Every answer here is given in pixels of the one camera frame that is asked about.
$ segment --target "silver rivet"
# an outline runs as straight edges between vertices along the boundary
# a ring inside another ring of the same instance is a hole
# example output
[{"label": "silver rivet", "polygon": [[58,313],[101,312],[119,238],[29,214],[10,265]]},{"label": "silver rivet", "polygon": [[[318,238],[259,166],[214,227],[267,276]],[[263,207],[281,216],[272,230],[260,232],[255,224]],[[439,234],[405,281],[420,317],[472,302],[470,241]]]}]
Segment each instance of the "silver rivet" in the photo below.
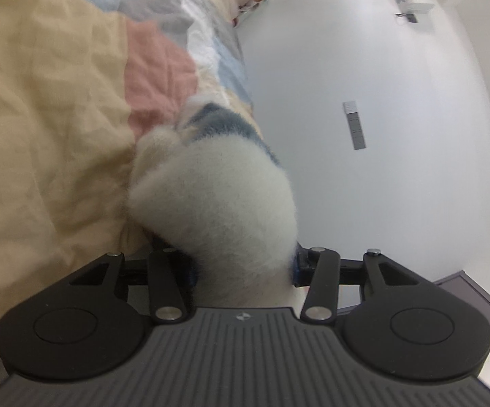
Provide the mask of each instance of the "silver rivet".
[{"label": "silver rivet", "polygon": [[305,311],[305,315],[309,319],[316,319],[322,321],[332,316],[332,311],[324,306],[311,306]]},{"label": "silver rivet", "polygon": [[174,306],[162,306],[158,308],[154,313],[157,318],[163,319],[165,321],[173,321],[175,319],[181,318],[183,316],[183,312],[181,309],[176,308]]}]

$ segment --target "metal screw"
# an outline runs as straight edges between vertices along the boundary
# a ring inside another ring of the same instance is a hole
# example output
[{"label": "metal screw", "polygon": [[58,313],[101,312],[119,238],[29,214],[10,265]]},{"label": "metal screw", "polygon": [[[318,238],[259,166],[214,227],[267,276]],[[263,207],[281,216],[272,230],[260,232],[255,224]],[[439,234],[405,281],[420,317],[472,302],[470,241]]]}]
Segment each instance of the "metal screw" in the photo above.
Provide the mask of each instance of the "metal screw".
[{"label": "metal screw", "polygon": [[311,306],[305,311],[305,315],[309,319],[323,321],[325,319],[329,319],[332,316],[332,311],[323,306]]},{"label": "metal screw", "polygon": [[313,265],[316,265],[320,255],[325,251],[326,249],[320,246],[315,246],[309,249],[309,255],[307,258],[309,259],[309,262]]},{"label": "metal screw", "polygon": [[183,316],[183,312],[181,309],[176,308],[175,306],[162,306],[158,308],[154,313],[157,318],[163,319],[165,321],[174,321]]}]

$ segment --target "blue stripe on plush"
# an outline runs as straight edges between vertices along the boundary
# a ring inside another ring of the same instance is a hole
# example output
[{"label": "blue stripe on plush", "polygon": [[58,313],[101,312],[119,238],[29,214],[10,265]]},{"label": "blue stripe on plush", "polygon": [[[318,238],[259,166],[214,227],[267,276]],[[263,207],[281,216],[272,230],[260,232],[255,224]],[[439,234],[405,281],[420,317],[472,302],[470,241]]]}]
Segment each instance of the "blue stripe on plush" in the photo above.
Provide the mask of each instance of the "blue stripe on plush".
[{"label": "blue stripe on plush", "polygon": [[268,154],[274,164],[277,166],[280,165],[276,156],[271,152],[260,136],[258,136],[254,127],[240,115],[227,108],[212,102],[206,104],[191,118],[189,125],[194,125],[198,129],[198,132],[194,135],[193,141],[212,136],[237,134],[253,141]]}]

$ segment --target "bed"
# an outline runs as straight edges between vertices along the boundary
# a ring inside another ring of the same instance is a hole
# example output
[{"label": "bed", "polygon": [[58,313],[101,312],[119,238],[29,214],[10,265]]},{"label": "bed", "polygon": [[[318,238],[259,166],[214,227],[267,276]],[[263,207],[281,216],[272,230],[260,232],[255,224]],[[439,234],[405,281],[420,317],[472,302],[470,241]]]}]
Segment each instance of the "bed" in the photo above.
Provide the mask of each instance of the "bed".
[{"label": "bed", "polygon": [[210,93],[253,124],[237,0],[0,0],[0,316],[145,244],[134,145]]}]

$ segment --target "white fluffy plush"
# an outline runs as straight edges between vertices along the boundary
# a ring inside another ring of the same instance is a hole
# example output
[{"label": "white fluffy plush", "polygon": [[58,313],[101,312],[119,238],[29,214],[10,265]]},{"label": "white fluffy plush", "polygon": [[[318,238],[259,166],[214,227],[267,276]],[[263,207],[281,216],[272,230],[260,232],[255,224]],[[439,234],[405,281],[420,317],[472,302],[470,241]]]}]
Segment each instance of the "white fluffy plush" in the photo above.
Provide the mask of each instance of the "white fluffy plush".
[{"label": "white fluffy plush", "polygon": [[140,140],[132,217],[196,260],[198,306],[299,311],[304,294],[290,272],[296,210],[285,172],[237,134],[189,142],[189,133],[157,127]]}]

